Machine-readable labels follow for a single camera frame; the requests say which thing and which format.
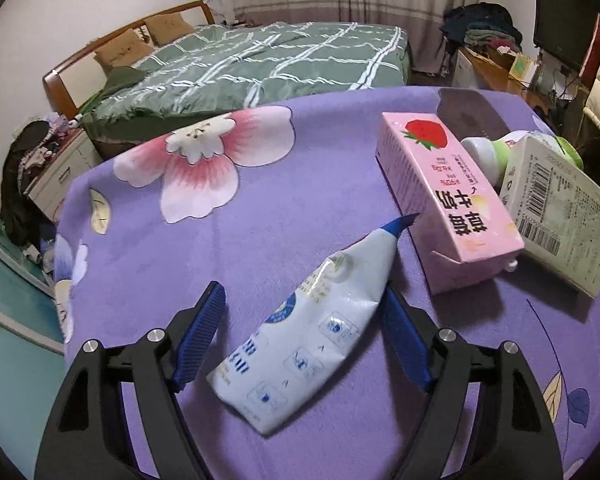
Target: wooden headboard frame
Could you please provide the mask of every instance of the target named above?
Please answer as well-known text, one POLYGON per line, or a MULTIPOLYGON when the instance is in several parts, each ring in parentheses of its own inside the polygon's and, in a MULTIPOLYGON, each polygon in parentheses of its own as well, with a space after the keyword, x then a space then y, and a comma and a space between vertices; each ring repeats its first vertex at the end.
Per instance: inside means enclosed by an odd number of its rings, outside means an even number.
POLYGON ((203 0, 197 0, 195 2, 189 2, 188 4, 179 5, 177 7, 171 7, 171 9, 161 10, 159 12, 154 12, 149 16, 145 16, 140 20, 136 20, 134 22, 128 23, 123 27, 110 32, 106 36, 98 38, 95 41, 92 41, 90 44, 85 46, 83 49, 79 50, 72 56, 69 56, 62 63, 56 66, 53 70, 48 72, 42 79, 43 85, 46 90, 46 94, 48 95, 49 102, 52 107, 59 113, 64 114, 67 118, 73 118, 84 103, 74 103, 69 91, 67 90, 64 82, 62 81, 61 75, 62 72, 67 70, 69 67, 73 66, 75 63, 80 61, 81 59, 90 56, 96 49, 100 48, 104 44, 111 41, 113 38, 119 36, 126 30, 132 28, 136 29, 142 27, 144 25, 144 20, 150 18, 151 16, 156 16, 158 14, 171 14, 172 12, 182 12, 183 10, 193 9, 195 7, 201 7, 204 12, 206 22, 211 25, 214 22, 214 17, 211 14, 211 10, 208 5, 203 0))

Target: strawberry illustration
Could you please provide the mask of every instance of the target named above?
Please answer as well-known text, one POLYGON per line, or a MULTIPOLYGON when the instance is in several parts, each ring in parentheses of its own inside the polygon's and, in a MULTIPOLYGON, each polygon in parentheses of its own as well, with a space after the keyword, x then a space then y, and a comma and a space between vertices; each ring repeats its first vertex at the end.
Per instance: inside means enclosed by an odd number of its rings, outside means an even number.
POLYGON ((440 124, 433 121, 416 119, 407 123, 404 136, 413 139, 416 144, 422 144, 429 151, 432 148, 444 148, 446 146, 446 133, 440 124))

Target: blue packet tip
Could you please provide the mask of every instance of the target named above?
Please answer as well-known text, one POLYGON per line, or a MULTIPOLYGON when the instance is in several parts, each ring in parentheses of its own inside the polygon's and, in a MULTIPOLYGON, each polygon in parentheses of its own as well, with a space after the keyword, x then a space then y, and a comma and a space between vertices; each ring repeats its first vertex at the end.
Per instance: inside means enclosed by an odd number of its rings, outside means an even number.
POLYGON ((396 218, 395 220, 389 222, 387 225, 383 225, 382 229, 391 233, 396 238, 400 237, 400 233, 404 231, 407 227, 413 224, 413 221, 418 216, 418 213, 414 213, 411 215, 401 216, 400 218, 396 218))

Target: black monitor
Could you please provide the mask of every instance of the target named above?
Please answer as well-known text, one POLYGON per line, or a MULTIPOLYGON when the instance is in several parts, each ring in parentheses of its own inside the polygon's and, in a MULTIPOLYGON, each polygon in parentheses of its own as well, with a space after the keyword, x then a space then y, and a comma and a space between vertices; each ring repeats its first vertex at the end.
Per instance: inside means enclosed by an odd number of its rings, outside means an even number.
POLYGON ((534 44, 579 71, 597 17, 590 0, 536 0, 534 44))

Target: strawberry milk box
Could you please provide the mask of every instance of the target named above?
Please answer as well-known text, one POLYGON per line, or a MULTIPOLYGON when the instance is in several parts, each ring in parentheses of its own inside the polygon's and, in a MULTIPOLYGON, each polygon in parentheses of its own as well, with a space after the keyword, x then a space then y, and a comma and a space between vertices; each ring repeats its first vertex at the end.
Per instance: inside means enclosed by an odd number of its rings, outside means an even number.
POLYGON ((382 114, 376 158, 432 294, 513 270, 524 241, 487 178, 434 114, 382 114))

